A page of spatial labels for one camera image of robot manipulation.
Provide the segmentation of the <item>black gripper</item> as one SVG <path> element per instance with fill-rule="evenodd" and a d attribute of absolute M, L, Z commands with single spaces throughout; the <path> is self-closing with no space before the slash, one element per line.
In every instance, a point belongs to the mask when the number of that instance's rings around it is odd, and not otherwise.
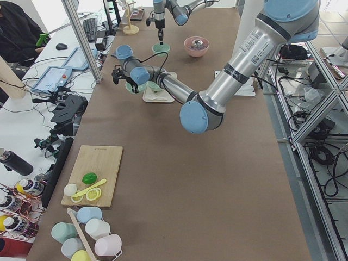
<path fill-rule="evenodd" d="M 159 28 L 158 29 L 158 39 L 160 41 L 160 45 L 163 45 L 163 41 L 164 41 L 164 29 L 163 28 Z"/>
<path fill-rule="evenodd" d="M 133 80 L 131 81 L 131 87 L 132 87 L 132 93 L 138 93 L 139 92 L 138 85 Z"/>

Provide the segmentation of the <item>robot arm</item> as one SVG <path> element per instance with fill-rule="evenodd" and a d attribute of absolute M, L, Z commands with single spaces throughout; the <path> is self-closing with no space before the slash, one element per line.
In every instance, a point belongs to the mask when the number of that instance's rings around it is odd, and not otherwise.
<path fill-rule="evenodd" d="M 249 80 L 258 66 L 279 45 L 313 40 L 318 35 L 320 1 L 264 1 L 255 27 L 226 63 L 209 88 L 195 92 L 165 69 L 144 65 L 129 45 L 116 51 L 120 66 L 112 71 L 115 84 L 126 80 L 133 92 L 151 81 L 182 103 L 179 113 L 183 128 L 201 134 L 223 122 L 226 104 Z"/>
<path fill-rule="evenodd" d="M 187 5 L 179 5 L 177 1 L 153 1 L 153 10 L 146 19 L 148 27 L 153 22 L 158 30 L 159 43 L 152 46 L 153 53 L 164 56 L 171 51 L 171 46 L 164 42 L 166 9 L 172 15 L 176 25 L 184 26 L 194 12 L 210 7 L 216 2 L 218 1 L 192 1 Z"/>

